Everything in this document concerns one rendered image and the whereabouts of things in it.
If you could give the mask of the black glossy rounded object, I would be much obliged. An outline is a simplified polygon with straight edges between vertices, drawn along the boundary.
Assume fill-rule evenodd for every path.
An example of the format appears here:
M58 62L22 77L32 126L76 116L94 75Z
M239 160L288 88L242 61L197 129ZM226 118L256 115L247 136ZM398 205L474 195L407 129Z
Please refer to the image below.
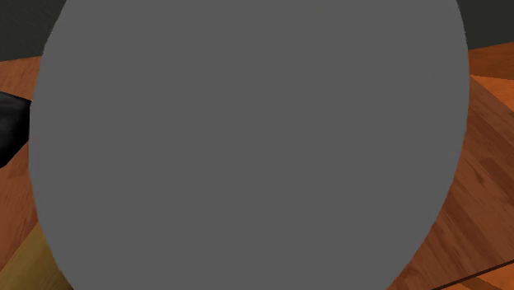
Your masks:
M31 101L0 91L0 168L21 150L29 139Z

